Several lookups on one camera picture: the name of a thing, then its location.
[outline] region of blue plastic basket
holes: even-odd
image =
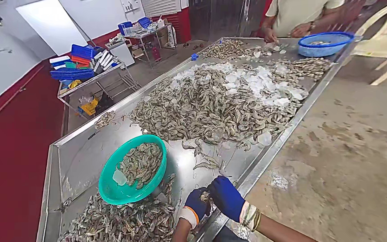
[[[73,44],[71,45],[71,55],[81,57],[84,59],[92,59],[95,55],[95,51],[93,49],[80,45]]]
[[[152,23],[148,17],[141,18],[138,22],[143,28],[147,28]]]
[[[70,69],[63,67],[56,71],[50,71],[50,75],[57,80],[77,80],[91,78],[95,74],[92,69]]]
[[[337,53],[353,39],[353,34],[346,32],[327,32],[309,35],[298,41],[298,53],[306,57],[330,56]],[[314,41],[330,42],[330,44],[311,45],[310,43]]]
[[[123,22],[119,25],[117,25],[119,27],[119,31],[122,35],[126,35],[125,32],[123,31],[123,29],[127,29],[127,28],[131,28],[133,25],[132,25],[132,22],[128,21],[128,22]]]

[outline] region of gloved hand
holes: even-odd
[[[228,218],[239,223],[241,209],[245,200],[229,179],[224,176],[218,176],[207,188],[218,209]]]
[[[261,219],[261,212],[241,197],[228,178],[218,176],[207,188],[214,203],[224,215],[255,231]]]
[[[192,225],[192,229],[196,227],[199,221],[205,214],[210,215],[210,202],[201,201],[202,192],[208,192],[206,187],[200,187],[193,190],[186,199],[185,206],[180,211],[180,216]]]

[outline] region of metal table edge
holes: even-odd
[[[46,234],[47,217],[49,215],[48,202],[50,190],[50,176],[52,172],[52,156],[54,155],[53,150],[54,146],[52,144],[49,146],[49,152],[47,155],[46,176],[44,178],[43,199],[41,201],[41,214],[40,220],[38,221],[36,242],[43,242]]]

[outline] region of hand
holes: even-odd
[[[310,32],[310,28],[311,28],[311,23],[300,24],[297,27],[295,27],[290,32],[289,35],[292,38],[301,38],[301,37],[308,35],[308,33]]]
[[[208,192],[209,190],[206,187],[200,187],[191,191],[189,196],[187,196],[185,206],[190,207],[198,216],[198,219],[201,220],[205,214],[210,215],[210,202],[201,201],[200,196],[202,192]]]
[[[265,37],[264,37],[265,42],[267,43],[278,42],[276,32],[274,32],[272,28],[265,28],[264,34],[265,34]]]
[[[210,202],[201,201],[200,199],[202,192],[207,191],[208,189],[205,187],[193,190],[189,196],[187,196],[185,206],[180,212],[180,217],[189,221],[192,225],[192,229],[196,227],[205,214],[207,214],[207,216],[210,215]]]
[[[218,209],[228,218],[239,223],[245,200],[229,179],[218,176],[207,188]]]

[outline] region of bangle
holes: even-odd
[[[257,229],[260,221],[261,221],[261,212],[258,209],[257,210],[257,221],[255,222],[255,226],[253,227],[253,231],[255,231]]]

